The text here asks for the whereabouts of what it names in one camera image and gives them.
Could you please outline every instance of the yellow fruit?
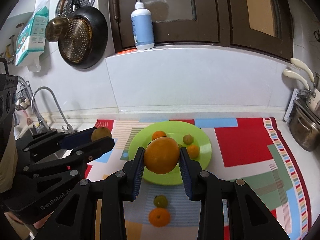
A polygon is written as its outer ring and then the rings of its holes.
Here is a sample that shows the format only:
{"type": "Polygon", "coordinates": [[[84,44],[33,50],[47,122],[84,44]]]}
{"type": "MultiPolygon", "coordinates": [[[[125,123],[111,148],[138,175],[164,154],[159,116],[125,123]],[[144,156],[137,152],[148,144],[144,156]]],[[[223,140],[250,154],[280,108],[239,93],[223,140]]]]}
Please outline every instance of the yellow fruit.
{"type": "Polygon", "coordinates": [[[183,137],[183,142],[186,144],[186,145],[189,145],[191,143],[193,143],[195,139],[190,135],[190,134],[187,134],[183,137]]]}
{"type": "Polygon", "coordinates": [[[157,139],[157,138],[160,138],[160,137],[166,137],[167,135],[165,134],[165,132],[163,132],[163,131],[156,131],[156,132],[154,132],[153,133],[153,135],[152,135],[152,140],[155,140],[155,139],[157,139]]]}
{"type": "Polygon", "coordinates": [[[111,137],[110,130],[107,127],[100,127],[92,132],[91,141],[93,142],[106,136],[111,137]]]}
{"type": "Polygon", "coordinates": [[[170,137],[160,137],[152,141],[144,152],[144,164],[149,171],[166,174],[178,163],[180,149],[170,137]]]}
{"type": "Polygon", "coordinates": [[[187,147],[187,152],[190,156],[190,159],[195,159],[199,156],[200,149],[197,145],[192,144],[187,147]]]}
{"type": "Polygon", "coordinates": [[[170,213],[165,208],[155,208],[149,213],[149,222],[155,227],[164,227],[170,223],[170,213]]]}

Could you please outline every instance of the colorful patterned tablecloth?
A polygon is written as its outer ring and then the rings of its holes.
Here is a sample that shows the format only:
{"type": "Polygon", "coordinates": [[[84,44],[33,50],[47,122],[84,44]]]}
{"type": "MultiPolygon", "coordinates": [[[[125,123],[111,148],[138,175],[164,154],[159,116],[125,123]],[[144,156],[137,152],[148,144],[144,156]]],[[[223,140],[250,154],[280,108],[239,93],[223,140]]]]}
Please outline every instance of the colorful patterned tablecloth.
{"type": "MultiPolygon", "coordinates": [[[[114,149],[90,163],[87,178],[105,179],[121,170],[128,160],[129,145],[144,127],[165,120],[98,120],[96,127],[108,127],[114,149]]],[[[279,221],[291,240],[302,239],[311,227],[310,201],[299,167],[276,127],[273,118],[228,118],[180,120],[201,128],[212,145],[212,159],[206,168],[218,178],[244,179],[279,221]]],[[[196,240],[200,202],[191,202],[183,185],[160,186],[142,180],[139,196],[124,202],[128,240],[196,240]],[[169,200],[171,223],[156,228],[148,221],[156,195],[169,200]]],[[[228,212],[223,202],[225,239],[229,239],[228,212]]]]}

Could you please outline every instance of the green fruit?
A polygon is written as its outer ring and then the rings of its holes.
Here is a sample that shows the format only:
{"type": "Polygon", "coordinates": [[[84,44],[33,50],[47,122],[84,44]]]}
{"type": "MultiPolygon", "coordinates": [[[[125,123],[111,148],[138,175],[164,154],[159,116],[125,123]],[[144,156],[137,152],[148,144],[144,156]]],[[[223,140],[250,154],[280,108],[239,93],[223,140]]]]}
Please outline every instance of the green fruit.
{"type": "Polygon", "coordinates": [[[194,142],[194,138],[190,135],[190,134],[187,134],[183,137],[183,142],[186,144],[186,145],[190,145],[194,142]]]}
{"type": "Polygon", "coordinates": [[[168,206],[168,200],[163,195],[156,196],[153,203],[156,207],[166,208],[168,206]]]}

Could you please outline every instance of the window hinge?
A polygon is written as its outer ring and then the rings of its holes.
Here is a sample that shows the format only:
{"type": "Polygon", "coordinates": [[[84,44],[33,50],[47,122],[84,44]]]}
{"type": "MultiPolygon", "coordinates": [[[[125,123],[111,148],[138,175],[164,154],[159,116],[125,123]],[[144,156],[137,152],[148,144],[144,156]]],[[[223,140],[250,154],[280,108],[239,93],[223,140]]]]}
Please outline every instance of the window hinge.
{"type": "Polygon", "coordinates": [[[117,20],[120,18],[119,0],[112,0],[113,19],[117,20]]]}

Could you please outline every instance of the cloth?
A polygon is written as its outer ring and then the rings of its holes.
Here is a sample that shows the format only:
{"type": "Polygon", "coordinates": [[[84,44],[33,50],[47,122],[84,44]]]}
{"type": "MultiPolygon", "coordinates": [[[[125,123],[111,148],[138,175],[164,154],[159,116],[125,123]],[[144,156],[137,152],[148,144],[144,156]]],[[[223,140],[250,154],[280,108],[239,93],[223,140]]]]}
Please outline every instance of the cloth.
{"type": "Polygon", "coordinates": [[[16,173],[18,162],[18,152],[13,133],[13,124],[11,127],[8,144],[0,162],[0,193],[3,193],[12,187],[13,178],[16,173]]]}

